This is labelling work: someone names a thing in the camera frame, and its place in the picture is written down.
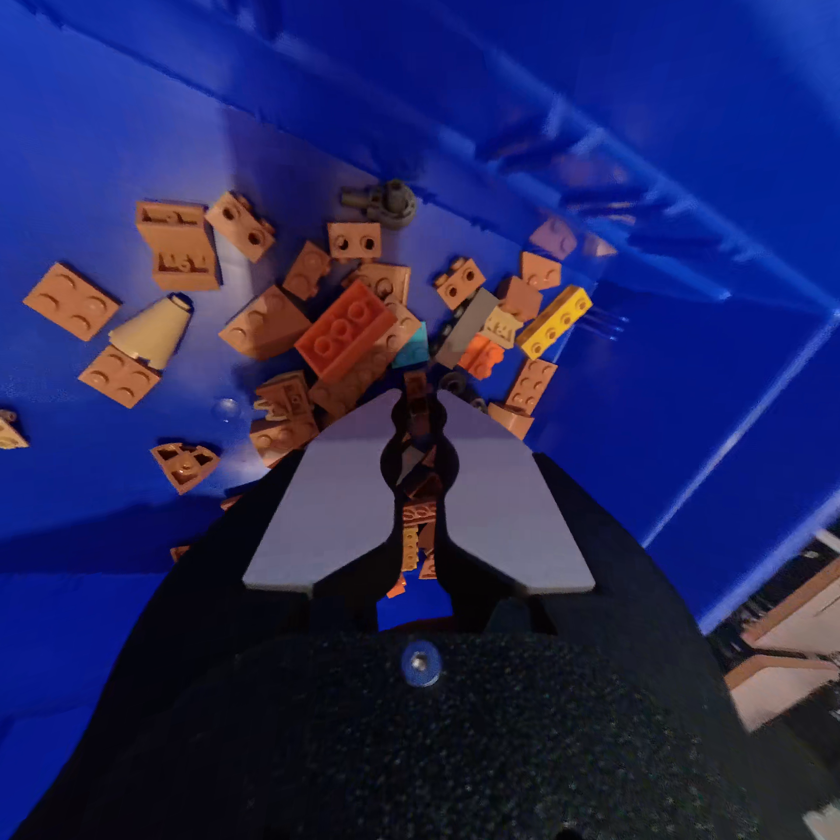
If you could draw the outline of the white board with brown edge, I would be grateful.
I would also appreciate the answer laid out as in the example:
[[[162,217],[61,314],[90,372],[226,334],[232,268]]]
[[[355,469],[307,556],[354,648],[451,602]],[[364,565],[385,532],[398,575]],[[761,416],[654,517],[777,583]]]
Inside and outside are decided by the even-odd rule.
[[[838,521],[708,641],[748,734],[764,836],[838,838]]]

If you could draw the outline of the blue plastic bin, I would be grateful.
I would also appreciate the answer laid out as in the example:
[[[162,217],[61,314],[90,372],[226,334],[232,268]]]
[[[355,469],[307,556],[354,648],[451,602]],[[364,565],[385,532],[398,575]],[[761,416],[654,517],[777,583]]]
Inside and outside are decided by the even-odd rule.
[[[838,512],[838,2],[2,2],[2,838],[219,502],[264,475],[258,366],[218,338],[320,238],[344,185],[398,177],[386,240],[427,284],[494,286],[546,222],[600,317],[558,342],[528,442],[653,555],[704,632]],[[134,409],[77,379],[107,344],[24,296],[59,261],[159,292],[138,199],[245,194],[182,350]]]

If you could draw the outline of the heap of toy bricks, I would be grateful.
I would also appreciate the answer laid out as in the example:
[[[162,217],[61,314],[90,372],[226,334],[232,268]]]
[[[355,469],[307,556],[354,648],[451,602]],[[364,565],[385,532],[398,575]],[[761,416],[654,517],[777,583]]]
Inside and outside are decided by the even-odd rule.
[[[376,282],[392,280],[378,223],[329,221],[324,244],[305,240],[282,283],[245,301],[232,275],[223,284],[216,246],[226,239],[255,263],[276,240],[246,198],[139,201],[134,222],[158,298],[132,311],[110,281],[65,260],[26,294],[2,278],[2,545],[21,540],[24,571],[156,570],[162,560],[147,561],[145,550],[167,551],[186,514],[174,494],[209,482],[209,497],[190,504],[203,512],[223,483],[262,469],[220,530],[177,564],[182,574],[208,569],[204,556],[220,549],[244,586],[309,445],[384,383],[421,323],[404,282],[376,293]],[[448,536],[445,497],[459,463],[441,390],[428,385],[426,373],[409,371],[382,392],[402,392],[381,457],[395,526],[372,555],[399,551],[395,586],[403,533],[432,524],[437,579],[452,602],[480,585],[500,598],[533,596]]]

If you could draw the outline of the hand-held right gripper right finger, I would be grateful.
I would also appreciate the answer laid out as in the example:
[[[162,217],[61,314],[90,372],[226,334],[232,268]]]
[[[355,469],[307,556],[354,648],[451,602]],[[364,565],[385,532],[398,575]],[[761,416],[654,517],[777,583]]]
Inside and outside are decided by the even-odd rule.
[[[487,414],[437,392],[458,473],[445,497],[448,536],[527,594],[578,594],[593,575],[531,450]]]

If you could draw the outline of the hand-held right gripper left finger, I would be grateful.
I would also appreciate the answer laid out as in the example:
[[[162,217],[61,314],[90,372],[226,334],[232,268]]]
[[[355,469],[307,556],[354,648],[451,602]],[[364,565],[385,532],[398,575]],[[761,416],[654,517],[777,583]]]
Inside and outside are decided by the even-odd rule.
[[[382,454],[396,433],[396,388],[335,421],[309,445],[243,583],[253,592],[343,595],[375,606],[400,575],[399,551],[385,549],[395,526]]]

